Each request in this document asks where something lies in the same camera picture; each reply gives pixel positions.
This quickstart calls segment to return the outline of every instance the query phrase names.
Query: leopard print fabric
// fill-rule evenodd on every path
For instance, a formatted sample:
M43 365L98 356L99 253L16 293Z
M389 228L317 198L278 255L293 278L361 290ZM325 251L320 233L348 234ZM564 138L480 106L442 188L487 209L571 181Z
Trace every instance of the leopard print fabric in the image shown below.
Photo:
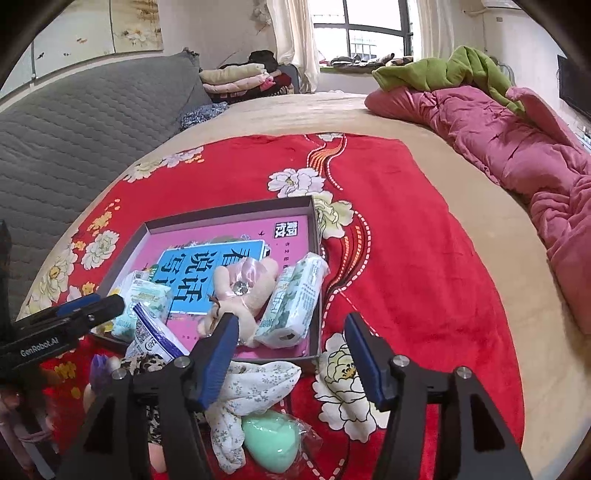
M165 365L166 362L161 356L151 353L130 356L121 361L121 368L125 368L132 375L162 370ZM162 445L158 407L146 407L146 409L148 413L148 441L156 445ZM205 422L205 416L202 413L196 413L195 418L198 423Z

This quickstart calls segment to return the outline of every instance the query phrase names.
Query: white curtain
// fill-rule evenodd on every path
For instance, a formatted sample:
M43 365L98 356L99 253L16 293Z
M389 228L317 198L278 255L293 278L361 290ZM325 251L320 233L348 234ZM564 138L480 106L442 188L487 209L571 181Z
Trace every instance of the white curtain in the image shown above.
M298 69L301 92L314 92L320 64L308 0L267 0L267 5L277 39L277 61Z
M410 0L416 2L421 38L419 59L439 57L448 59L454 48L452 7L449 0Z

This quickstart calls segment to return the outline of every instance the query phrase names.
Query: television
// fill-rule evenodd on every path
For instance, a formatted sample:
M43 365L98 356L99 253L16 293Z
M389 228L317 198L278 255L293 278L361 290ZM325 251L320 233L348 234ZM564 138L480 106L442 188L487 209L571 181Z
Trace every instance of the television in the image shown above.
M591 77L558 55L558 83L560 98L591 121Z

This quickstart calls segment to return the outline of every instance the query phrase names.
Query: gray quilted cushion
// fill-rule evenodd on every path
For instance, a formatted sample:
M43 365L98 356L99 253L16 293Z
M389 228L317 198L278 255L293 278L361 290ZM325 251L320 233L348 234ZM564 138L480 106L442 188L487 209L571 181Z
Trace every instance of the gray quilted cushion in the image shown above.
M198 57L184 51L85 70L0 112L12 318L69 225L129 165L177 133L185 107L204 103Z

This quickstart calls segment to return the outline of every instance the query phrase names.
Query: blue gripper pad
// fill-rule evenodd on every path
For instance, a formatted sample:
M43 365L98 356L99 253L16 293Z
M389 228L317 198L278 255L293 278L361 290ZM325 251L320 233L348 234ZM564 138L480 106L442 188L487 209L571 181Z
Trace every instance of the blue gripper pad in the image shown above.
M193 411L206 411L217 400L238 345L238 332L238 318L225 313L213 334L198 340L189 354L195 362L195 384L189 395Z
M390 410L398 395L389 364L394 352L386 340L371 334L357 312L345 319L345 340L368 400L380 411Z
M79 299L75 299L69 301L68 303L64 303L57 309L56 317L63 317L69 315L74 312L74 310L83 309L88 305L95 303L100 300L100 295L98 293L91 293L90 295L84 295Z

